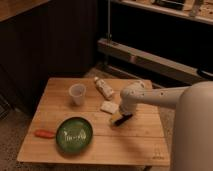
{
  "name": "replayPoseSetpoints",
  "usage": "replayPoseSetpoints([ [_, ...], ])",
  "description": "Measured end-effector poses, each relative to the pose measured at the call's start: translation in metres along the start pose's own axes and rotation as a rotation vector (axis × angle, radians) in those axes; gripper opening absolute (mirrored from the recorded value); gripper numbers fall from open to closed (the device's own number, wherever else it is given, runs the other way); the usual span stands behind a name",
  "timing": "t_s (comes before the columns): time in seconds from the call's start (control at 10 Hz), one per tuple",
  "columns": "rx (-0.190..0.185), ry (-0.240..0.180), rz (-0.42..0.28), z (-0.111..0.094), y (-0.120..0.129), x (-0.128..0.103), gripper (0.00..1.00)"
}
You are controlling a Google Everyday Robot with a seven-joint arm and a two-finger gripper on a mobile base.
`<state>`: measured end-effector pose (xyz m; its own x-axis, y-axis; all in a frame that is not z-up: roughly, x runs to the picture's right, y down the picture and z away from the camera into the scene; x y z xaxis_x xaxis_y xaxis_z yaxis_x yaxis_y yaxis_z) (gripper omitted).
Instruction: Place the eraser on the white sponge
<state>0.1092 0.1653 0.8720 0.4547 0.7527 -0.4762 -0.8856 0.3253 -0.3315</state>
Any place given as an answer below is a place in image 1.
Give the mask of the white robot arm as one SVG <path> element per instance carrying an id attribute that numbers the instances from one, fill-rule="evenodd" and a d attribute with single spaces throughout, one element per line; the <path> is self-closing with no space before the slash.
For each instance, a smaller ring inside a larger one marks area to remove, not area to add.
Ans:
<path id="1" fill-rule="evenodd" d="M 123 88 L 120 98 L 113 125 L 131 117 L 139 103 L 175 110 L 170 171 L 213 171 L 213 81 L 146 89 L 138 80 Z"/>

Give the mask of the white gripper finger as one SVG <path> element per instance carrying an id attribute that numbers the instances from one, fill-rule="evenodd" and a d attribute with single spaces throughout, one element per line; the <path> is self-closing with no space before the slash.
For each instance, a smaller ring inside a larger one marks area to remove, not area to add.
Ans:
<path id="1" fill-rule="evenodd" d="M 119 112 L 114 113 L 111 118 L 109 119 L 109 122 L 111 125 L 115 125 L 117 121 L 119 121 L 122 118 L 122 115 Z"/>
<path id="2" fill-rule="evenodd" d="M 126 114 L 124 115 L 124 117 L 127 118 L 127 119 L 131 118 L 132 116 L 133 116 L 132 113 L 126 113 Z"/>

